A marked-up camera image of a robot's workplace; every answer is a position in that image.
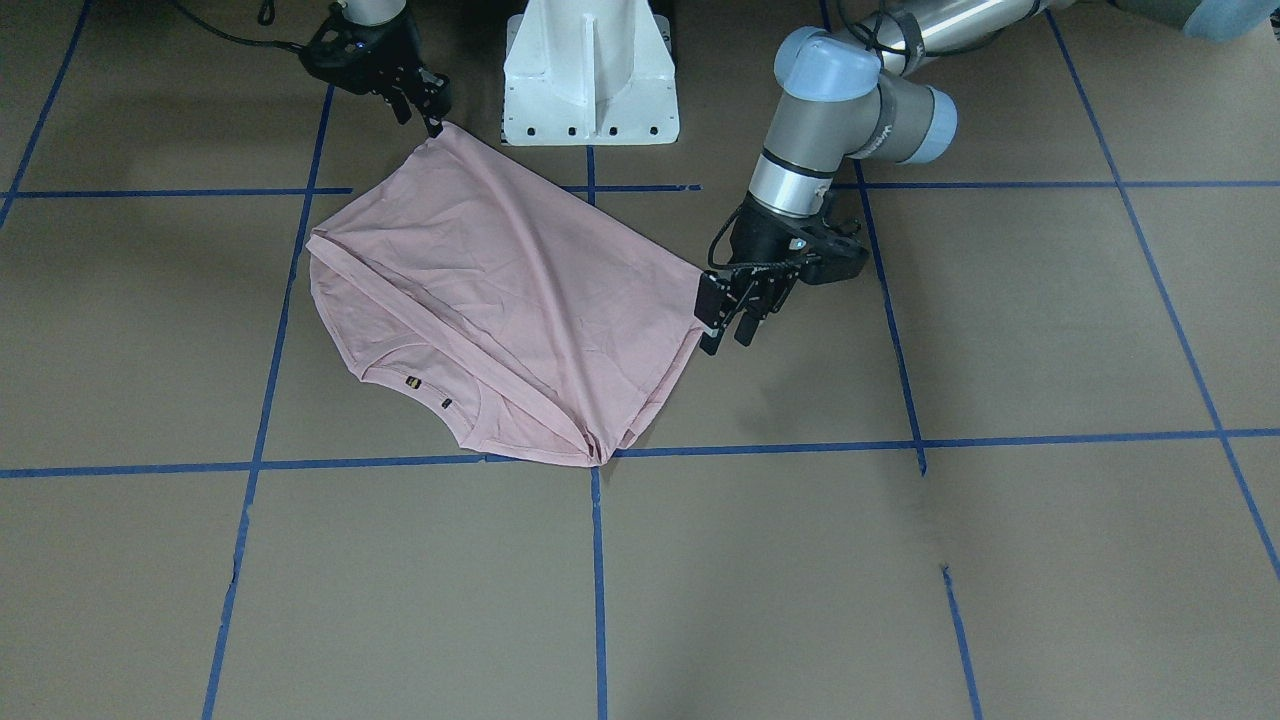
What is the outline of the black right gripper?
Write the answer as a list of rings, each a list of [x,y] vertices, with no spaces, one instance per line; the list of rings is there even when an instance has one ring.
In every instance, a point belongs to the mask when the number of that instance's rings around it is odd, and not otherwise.
[[[439,137],[453,105],[451,77],[422,68],[420,37],[412,15],[375,26],[355,26],[358,45],[356,95],[403,95],[422,118],[429,138]]]

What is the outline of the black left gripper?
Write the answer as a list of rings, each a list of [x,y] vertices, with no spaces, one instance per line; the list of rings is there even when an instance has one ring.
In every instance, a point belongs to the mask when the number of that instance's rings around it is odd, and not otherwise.
[[[699,278],[696,319],[703,327],[699,348],[705,355],[718,354],[724,331],[737,315],[733,338],[748,347],[797,281],[810,286],[831,282],[828,208],[790,217],[751,195],[744,197],[730,232],[728,278],[710,270]]]

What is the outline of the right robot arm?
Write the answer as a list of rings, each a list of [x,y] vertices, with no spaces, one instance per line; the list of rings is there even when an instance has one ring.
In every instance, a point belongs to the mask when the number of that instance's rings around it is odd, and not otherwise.
[[[424,63],[407,1],[347,1],[342,17],[355,33],[352,95],[380,97],[402,126],[417,115],[428,137],[438,137],[452,108],[451,82]]]

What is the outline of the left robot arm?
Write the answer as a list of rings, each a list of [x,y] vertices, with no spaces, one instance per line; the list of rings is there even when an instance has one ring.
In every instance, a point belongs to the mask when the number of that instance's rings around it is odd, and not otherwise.
[[[780,45],[781,97],[744,200],[707,250],[695,304],[699,350],[713,356],[732,336],[754,341],[799,283],[859,277],[879,263],[860,225],[829,219],[846,160],[919,165],[957,133],[955,101],[911,81],[922,67],[989,46],[1056,1],[881,1],[860,20],[836,3],[836,29],[805,26]]]

